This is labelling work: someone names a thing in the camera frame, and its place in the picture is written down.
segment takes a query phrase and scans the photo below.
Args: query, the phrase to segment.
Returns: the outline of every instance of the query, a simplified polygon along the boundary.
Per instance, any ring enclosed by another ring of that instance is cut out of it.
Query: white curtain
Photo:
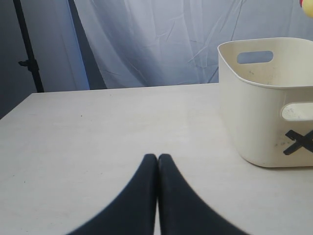
[[[217,46],[313,40],[299,0],[75,0],[108,88],[218,82]]]

